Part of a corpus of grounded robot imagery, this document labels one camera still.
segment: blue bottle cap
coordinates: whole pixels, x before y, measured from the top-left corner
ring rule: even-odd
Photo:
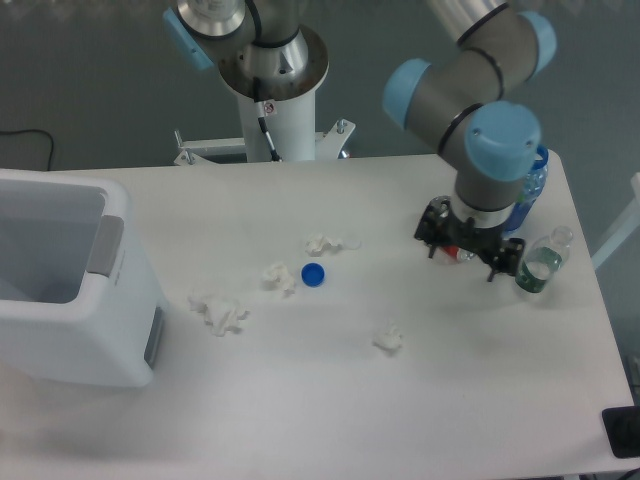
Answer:
[[[324,268],[317,263],[307,263],[301,274],[302,281],[309,287],[317,287],[324,282]]]

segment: crumpled tissue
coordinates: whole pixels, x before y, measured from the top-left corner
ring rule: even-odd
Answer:
[[[204,323],[211,327],[211,333],[217,337],[224,337],[229,330],[239,330],[239,320],[244,320],[249,314],[249,310],[235,298],[216,293],[194,293],[189,295],[188,300],[191,311],[202,314]]]

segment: white plastic bin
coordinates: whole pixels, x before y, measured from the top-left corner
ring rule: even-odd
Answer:
[[[116,182],[0,170],[0,360],[27,374],[141,386],[166,300]]]

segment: white table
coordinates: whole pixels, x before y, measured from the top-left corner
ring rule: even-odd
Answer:
[[[559,225],[572,258],[545,292],[485,281],[480,261],[413,239],[453,171],[435,156],[103,170],[135,202],[171,301],[141,390],[35,381],[0,366],[0,478],[501,479],[626,470],[602,409],[632,403],[559,159],[522,234]],[[309,261],[304,238],[349,231],[323,286],[280,300],[263,268]],[[217,338],[189,312],[216,284],[251,315]],[[371,334],[389,319],[405,345]]]

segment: plastic water bottle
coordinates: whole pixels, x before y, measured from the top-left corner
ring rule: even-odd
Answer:
[[[536,154],[533,167],[531,167],[531,171],[529,171],[525,177],[522,192],[520,192],[520,196],[511,211],[511,216],[505,223],[505,235],[510,235],[520,228],[529,210],[531,210],[531,207],[542,193],[544,184],[547,181],[547,174],[549,173],[549,167],[547,166],[549,162],[549,150],[543,145],[538,145]]]
[[[516,274],[518,286],[527,292],[540,293],[569,259],[572,240],[569,227],[558,227],[550,236],[534,243]]]

